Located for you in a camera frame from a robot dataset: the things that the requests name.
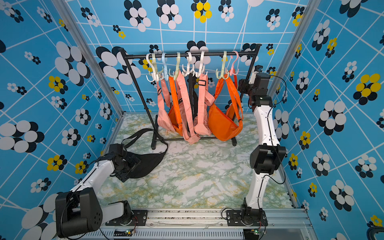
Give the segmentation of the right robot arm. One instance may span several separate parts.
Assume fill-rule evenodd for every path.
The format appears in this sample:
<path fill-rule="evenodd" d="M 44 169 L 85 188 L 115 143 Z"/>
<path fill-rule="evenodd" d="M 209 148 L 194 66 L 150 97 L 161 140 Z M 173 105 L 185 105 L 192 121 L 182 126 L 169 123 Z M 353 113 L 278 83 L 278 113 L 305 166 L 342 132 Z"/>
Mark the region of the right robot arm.
<path fill-rule="evenodd" d="M 241 93 L 249 95 L 248 105 L 256 118 L 259 145 L 250 155 L 252 182 L 249 192 L 241 205 L 241 221 L 246 226 L 256 222 L 266 226 L 266 214 L 263 210 L 264 194 L 272 174 L 278 170 L 286 154 L 286 148 L 280 145 L 273 123 L 273 101 L 268 96 L 268 84 L 271 76 L 253 72 L 249 80 L 239 82 Z"/>

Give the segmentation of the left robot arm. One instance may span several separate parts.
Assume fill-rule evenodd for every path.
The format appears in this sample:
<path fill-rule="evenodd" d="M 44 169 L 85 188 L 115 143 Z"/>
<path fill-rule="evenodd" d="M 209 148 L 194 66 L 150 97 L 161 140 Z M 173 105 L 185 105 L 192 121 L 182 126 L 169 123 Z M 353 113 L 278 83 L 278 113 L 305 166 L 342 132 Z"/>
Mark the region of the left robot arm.
<path fill-rule="evenodd" d="M 128 201 L 101 207 L 97 193 L 109 176 L 125 182 L 140 163 L 138 157 L 129 155 L 119 144 L 114 144 L 109 153 L 96 159 L 84 179 L 70 191 L 59 193 L 55 200 L 58 237 L 74 240 L 76 236 L 99 230 L 111 220 L 137 223 Z"/>

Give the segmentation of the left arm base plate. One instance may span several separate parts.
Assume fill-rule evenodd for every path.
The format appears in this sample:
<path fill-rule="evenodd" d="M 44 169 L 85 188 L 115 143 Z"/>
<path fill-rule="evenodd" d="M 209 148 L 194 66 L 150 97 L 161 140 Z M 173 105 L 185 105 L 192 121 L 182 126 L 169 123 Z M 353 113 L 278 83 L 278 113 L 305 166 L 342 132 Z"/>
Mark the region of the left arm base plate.
<path fill-rule="evenodd" d="M 118 227 L 142 227 L 146 225 L 148 213 L 148 210 L 131 210 L 131 213 L 129 215 L 110 220 L 106 222 L 105 225 Z"/>

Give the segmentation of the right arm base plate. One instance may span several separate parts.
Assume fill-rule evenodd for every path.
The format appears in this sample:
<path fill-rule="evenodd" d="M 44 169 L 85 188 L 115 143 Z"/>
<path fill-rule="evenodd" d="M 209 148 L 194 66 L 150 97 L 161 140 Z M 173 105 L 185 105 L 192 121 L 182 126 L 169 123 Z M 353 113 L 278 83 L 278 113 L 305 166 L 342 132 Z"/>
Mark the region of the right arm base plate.
<path fill-rule="evenodd" d="M 224 218 L 229 227 L 266 227 L 268 220 L 264 210 L 256 210 L 249 215 L 242 213 L 241 210 L 228 209 L 224 211 Z"/>

